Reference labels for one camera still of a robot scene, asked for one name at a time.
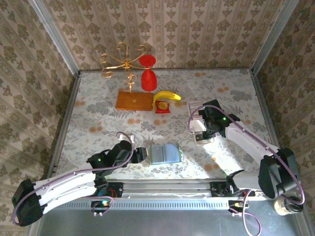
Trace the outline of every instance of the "table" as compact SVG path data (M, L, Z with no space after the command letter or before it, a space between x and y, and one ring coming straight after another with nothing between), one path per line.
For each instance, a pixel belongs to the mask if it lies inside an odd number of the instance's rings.
M112 78L100 72L83 72L67 130L57 174L80 166L93 154L112 148L117 131L133 133L137 147L178 143L181 163L150 165L149 160L115 170L110 179L223 178L239 169L255 170L258 164L239 146L222 137L197 147L187 131L187 103L217 99L228 113L237 115L250 130L270 141L249 69L154 70L156 93L170 90L182 97L170 102L170 114L115 109L118 91L127 91L123 71ZM134 91L141 89L142 71Z

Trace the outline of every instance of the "red vase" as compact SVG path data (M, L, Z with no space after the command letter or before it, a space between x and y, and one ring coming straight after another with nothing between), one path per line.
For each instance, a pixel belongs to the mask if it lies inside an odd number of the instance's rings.
M155 73L150 69L145 70L141 76L142 89L144 91L151 92L155 90L157 86L157 76L155 75Z

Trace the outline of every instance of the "damask wallpaper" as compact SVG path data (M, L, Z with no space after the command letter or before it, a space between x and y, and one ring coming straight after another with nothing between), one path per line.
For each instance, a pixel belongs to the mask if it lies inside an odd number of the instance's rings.
M251 67L283 0L43 0L81 70L120 41L157 68Z
M315 222L314 1L299 1L258 78L281 145L297 156Z
M10 221L19 183L50 163L73 76L31 5L0 0L0 236L21 236Z

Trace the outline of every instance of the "gold candelabra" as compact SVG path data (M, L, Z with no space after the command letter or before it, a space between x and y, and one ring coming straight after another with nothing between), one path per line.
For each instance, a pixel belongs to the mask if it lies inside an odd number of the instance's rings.
M102 63L102 65L107 63L107 56L110 56L112 59L114 59L117 62L120 62L121 65L117 65L117 66L106 66L102 69L101 75L104 78L111 78L113 76L113 72L112 71L108 71L108 70L112 70L112 69L117 69L117 68L123 68L125 69L125 71L128 73L128 80L124 79L124 81L129 85L129 92L132 91L132 86L134 85L134 83L137 81L137 76L135 74L132 73L132 68L135 69L150 69L149 67L138 67L133 65L133 63L137 60L139 60L143 55L146 54L148 48L146 45L139 45L137 47L138 51L141 51L141 55L138 56L135 59L130 59L129 58L129 46L124 43L124 42L120 42L118 43L117 46L117 50L122 51L123 47L126 47L126 58L124 61L119 60L118 58L114 57L113 55L109 54L109 53L104 53L99 57L100 62Z

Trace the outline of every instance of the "wooden board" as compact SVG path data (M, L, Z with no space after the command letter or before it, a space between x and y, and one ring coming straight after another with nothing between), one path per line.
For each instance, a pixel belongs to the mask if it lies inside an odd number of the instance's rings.
M153 93L151 92L119 92L116 102L117 110L151 111Z

